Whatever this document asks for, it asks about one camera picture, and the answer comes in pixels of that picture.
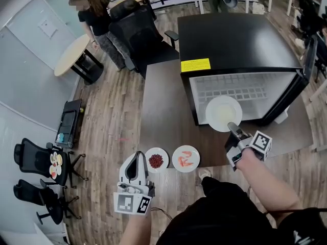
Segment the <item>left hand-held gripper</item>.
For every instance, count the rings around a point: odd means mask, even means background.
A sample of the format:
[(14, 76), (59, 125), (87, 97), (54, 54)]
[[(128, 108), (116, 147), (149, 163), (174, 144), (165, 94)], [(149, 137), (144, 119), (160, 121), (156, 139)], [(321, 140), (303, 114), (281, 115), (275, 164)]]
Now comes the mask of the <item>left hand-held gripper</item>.
[(145, 155), (137, 151), (128, 157), (120, 168), (118, 190), (113, 193), (116, 213), (142, 216), (148, 213), (151, 200), (155, 196), (155, 186), (147, 177)]

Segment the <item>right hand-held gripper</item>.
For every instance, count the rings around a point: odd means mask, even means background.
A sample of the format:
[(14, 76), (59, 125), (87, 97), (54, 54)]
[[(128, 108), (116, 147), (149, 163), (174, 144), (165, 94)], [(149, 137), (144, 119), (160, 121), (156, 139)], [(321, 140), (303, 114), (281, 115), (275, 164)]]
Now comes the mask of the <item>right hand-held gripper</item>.
[(225, 144), (226, 157), (234, 171), (245, 149), (251, 149), (259, 160), (266, 160), (272, 146), (271, 137), (260, 131), (256, 131), (254, 136), (247, 134), (234, 122), (229, 122), (227, 126), (230, 136)]

